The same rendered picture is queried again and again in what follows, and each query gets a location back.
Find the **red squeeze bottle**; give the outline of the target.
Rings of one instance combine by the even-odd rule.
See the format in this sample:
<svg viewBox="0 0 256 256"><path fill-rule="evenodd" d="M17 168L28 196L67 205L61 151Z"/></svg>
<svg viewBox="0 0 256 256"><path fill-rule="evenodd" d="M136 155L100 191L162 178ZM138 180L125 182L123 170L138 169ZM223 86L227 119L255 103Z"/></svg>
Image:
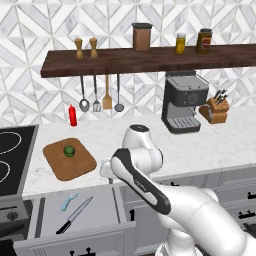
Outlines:
<svg viewBox="0 0 256 256"><path fill-rule="evenodd" d="M69 119L70 119L70 125L72 127L77 126L76 109L75 107L72 106L72 104L70 104L70 107L69 107Z"/></svg>

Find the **black hob stove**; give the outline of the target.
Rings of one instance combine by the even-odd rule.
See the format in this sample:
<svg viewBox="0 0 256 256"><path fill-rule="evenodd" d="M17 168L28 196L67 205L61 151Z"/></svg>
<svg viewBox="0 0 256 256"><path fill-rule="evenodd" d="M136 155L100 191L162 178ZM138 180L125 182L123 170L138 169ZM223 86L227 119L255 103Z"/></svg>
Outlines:
<svg viewBox="0 0 256 256"><path fill-rule="evenodd" d="M0 128L0 256L16 256L13 243L28 235L33 204L22 193L38 128ZM18 218L10 221L9 212L17 212Z"/></svg>

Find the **grey coffee machine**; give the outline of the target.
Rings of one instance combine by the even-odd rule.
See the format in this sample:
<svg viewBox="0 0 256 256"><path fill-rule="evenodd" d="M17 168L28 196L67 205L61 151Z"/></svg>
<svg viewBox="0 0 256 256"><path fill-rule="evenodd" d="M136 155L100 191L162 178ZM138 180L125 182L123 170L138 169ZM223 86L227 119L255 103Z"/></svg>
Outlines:
<svg viewBox="0 0 256 256"><path fill-rule="evenodd" d="M195 70L169 71L165 74L161 119L171 133L200 130L195 108L206 103L208 90L209 83Z"/></svg>

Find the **black handled kitchen knife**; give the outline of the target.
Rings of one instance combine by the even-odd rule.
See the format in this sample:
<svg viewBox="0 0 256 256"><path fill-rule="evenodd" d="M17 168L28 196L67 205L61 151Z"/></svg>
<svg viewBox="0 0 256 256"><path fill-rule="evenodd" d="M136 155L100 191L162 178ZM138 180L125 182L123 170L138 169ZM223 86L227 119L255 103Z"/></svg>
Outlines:
<svg viewBox="0 0 256 256"><path fill-rule="evenodd" d="M71 226L72 222L81 214L81 212L87 207L87 205L91 202L93 196L86 199L71 215L67 218L66 223L56 231L56 234L63 234L66 230Z"/></svg>

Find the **dark wooden wall shelf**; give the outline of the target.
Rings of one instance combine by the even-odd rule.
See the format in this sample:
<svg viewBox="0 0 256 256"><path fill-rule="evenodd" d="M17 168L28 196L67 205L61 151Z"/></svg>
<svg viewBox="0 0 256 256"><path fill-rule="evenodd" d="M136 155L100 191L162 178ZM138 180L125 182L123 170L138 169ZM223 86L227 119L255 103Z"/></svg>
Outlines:
<svg viewBox="0 0 256 256"><path fill-rule="evenodd" d="M42 78L72 77L181 71L256 66L256 44L211 45L208 54L197 54L194 46L187 46L182 55L174 47L152 47L147 52L133 48L98 49L93 59L91 50L83 51L83 58L75 50L49 51L41 69Z"/></svg>

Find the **brown wooden cutting board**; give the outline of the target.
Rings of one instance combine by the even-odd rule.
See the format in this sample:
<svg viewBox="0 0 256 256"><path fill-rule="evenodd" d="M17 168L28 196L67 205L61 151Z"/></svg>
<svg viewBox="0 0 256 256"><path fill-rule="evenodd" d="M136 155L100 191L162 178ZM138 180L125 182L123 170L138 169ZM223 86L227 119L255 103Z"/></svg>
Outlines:
<svg viewBox="0 0 256 256"><path fill-rule="evenodd" d="M75 153L72 157L64 154L66 146L73 146ZM66 138L49 144L43 148L43 154L60 181L69 181L93 171L97 162L85 146L77 138Z"/></svg>

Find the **open grey drawer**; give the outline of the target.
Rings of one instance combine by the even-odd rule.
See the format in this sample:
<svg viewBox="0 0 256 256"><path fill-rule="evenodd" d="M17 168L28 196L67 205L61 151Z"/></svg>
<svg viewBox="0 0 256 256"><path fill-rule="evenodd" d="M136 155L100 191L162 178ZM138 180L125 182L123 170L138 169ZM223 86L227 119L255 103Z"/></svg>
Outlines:
<svg viewBox="0 0 256 256"><path fill-rule="evenodd" d="M68 192L33 202L28 236L16 242L17 256L70 256L90 247L96 256L133 256L135 224L126 219L113 186L81 189L66 211L60 213ZM67 218L88 198L93 199L63 234L56 234Z"/></svg>

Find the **hanging wooden spatula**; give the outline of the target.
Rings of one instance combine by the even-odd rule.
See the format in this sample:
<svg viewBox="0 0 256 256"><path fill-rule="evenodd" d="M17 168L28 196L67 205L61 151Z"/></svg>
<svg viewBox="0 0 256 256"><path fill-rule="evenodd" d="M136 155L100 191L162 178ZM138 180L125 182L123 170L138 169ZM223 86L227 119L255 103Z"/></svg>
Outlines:
<svg viewBox="0 0 256 256"><path fill-rule="evenodd" d="M112 97L109 94L109 77L105 75L105 96L102 99L103 109L108 110L112 108Z"/></svg>

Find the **hanging metal spoon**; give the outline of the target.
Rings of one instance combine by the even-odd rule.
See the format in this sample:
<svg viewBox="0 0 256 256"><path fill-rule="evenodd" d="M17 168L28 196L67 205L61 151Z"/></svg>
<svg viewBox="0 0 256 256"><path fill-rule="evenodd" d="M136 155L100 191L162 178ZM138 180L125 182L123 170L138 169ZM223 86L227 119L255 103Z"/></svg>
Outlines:
<svg viewBox="0 0 256 256"><path fill-rule="evenodd" d="M84 80L83 77L80 77L80 83L81 83L81 92L82 92L82 99L79 102L79 107L82 112L86 113L90 108L89 101L85 98L85 88L84 88Z"/></svg>

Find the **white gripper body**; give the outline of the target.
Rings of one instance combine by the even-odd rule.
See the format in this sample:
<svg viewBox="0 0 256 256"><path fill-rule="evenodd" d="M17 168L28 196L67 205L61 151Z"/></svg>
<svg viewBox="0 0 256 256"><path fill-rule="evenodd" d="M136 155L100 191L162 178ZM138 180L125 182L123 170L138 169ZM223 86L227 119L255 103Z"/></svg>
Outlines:
<svg viewBox="0 0 256 256"><path fill-rule="evenodd" d="M102 159L101 160L101 168L100 168L100 175L105 178L109 179L115 179L116 176L114 175L112 169L111 169L111 164L110 164L110 159Z"/></svg>

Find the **hanging metal ladle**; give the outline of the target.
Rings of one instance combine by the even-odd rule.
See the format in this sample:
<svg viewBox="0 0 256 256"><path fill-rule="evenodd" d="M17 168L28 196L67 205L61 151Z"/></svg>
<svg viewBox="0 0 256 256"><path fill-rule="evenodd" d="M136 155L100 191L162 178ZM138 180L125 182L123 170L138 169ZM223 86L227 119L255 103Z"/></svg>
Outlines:
<svg viewBox="0 0 256 256"><path fill-rule="evenodd" d="M120 75L117 75L117 103L114 107L117 112L124 110L124 105L120 103Z"/></svg>

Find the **yellow jar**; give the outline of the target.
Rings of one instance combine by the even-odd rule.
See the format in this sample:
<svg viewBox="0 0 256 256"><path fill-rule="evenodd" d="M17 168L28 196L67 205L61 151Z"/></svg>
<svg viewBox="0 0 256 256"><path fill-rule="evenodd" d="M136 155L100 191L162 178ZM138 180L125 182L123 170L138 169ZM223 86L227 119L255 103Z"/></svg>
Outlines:
<svg viewBox="0 0 256 256"><path fill-rule="evenodd" d="M184 33L178 33L176 38L175 52L177 54L183 54L185 51L186 35Z"/></svg>

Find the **wooden knife block with knives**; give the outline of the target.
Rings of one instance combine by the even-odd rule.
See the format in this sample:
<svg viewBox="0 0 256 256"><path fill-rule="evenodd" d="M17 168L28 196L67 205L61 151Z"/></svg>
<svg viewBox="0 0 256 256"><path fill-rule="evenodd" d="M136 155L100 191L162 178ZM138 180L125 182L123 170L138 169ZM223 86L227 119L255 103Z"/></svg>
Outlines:
<svg viewBox="0 0 256 256"><path fill-rule="evenodd" d="M199 113L210 124L225 123L227 112L230 109L226 98L226 90L218 90L212 98L209 98L206 103L199 108Z"/></svg>

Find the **brown canister with black lid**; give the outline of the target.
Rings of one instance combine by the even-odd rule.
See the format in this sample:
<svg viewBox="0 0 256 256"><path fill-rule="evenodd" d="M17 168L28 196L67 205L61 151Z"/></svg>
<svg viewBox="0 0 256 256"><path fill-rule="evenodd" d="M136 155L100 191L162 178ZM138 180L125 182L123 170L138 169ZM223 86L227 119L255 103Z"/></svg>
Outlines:
<svg viewBox="0 0 256 256"><path fill-rule="evenodd" d="M133 49L138 52L150 50L151 29L150 23L133 23Z"/></svg>

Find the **light blue peeler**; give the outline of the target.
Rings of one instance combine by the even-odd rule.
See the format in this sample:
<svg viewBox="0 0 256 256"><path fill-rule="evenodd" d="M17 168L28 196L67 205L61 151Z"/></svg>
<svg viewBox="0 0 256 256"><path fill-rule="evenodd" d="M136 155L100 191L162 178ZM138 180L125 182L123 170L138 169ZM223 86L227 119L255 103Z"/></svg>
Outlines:
<svg viewBox="0 0 256 256"><path fill-rule="evenodd" d="M77 197L77 195L78 195L78 193L73 193L73 194L69 195L69 196L65 199L65 201L62 203L61 208L60 208L60 212L64 212L64 211L67 209L69 203L70 203L73 199L75 199L75 198Z"/></svg>

